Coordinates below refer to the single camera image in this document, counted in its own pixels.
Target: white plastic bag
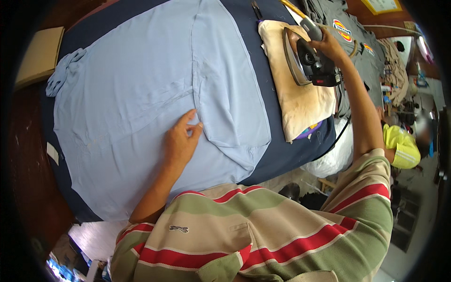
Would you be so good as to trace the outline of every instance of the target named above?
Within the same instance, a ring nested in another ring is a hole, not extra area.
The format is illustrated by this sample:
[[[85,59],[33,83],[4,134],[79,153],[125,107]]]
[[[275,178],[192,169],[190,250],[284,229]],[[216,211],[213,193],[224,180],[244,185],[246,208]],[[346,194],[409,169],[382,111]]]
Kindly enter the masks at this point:
[[[334,119],[337,137],[343,130],[346,121],[346,119]],[[352,163],[354,155],[353,135],[352,123],[350,123],[331,151],[313,162],[304,164],[301,166],[301,169],[308,171],[319,178],[325,178],[345,170]]]

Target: light blue shirt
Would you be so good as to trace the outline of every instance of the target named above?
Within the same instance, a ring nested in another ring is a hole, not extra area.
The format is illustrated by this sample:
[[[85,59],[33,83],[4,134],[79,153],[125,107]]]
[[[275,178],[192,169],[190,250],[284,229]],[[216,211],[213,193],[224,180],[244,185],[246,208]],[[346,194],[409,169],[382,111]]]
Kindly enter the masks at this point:
[[[171,0],[131,18],[65,56],[46,93],[72,189],[103,220],[129,218],[165,132],[192,108],[204,134],[170,199],[248,177],[271,141],[246,46],[218,0]]]

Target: cardboard box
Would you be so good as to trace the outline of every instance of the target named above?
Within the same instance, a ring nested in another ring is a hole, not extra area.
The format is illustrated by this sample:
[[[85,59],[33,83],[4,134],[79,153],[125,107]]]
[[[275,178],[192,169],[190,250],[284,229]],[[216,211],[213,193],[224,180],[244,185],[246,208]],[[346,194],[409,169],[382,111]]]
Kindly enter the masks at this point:
[[[35,33],[17,73],[14,90],[48,79],[58,63],[64,27]]]

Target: purple fabric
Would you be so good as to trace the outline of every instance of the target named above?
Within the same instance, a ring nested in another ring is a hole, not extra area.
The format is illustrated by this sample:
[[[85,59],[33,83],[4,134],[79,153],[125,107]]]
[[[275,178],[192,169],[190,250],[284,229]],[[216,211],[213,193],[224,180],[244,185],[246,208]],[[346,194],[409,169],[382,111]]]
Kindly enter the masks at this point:
[[[318,124],[313,129],[310,129],[309,131],[307,131],[305,133],[301,133],[301,135],[299,135],[295,139],[301,139],[301,138],[305,138],[305,137],[309,136],[311,133],[315,132],[321,126],[321,124],[322,124],[322,121],[318,122]]]

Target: shirt logo patch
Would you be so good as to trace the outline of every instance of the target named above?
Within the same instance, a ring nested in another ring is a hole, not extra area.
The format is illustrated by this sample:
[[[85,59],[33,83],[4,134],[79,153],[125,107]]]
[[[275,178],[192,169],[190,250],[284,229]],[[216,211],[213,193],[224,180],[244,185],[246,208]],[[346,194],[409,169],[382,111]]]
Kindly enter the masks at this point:
[[[343,31],[343,32],[339,32],[339,34],[341,35],[341,37],[343,37],[343,39],[345,39],[347,42],[352,42],[351,31],[349,29],[345,28],[345,26],[338,19],[334,19],[334,23],[332,26],[336,29]]]
[[[365,49],[366,49],[371,55],[374,56],[374,51],[373,51],[373,49],[372,49],[370,46],[368,46],[366,43],[364,43],[364,46],[365,46]]]
[[[188,233],[189,232],[189,228],[188,227],[180,227],[180,226],[170,225],[169,226],[169,231],[174,231],[174,230],[179,230],[182,233]]]

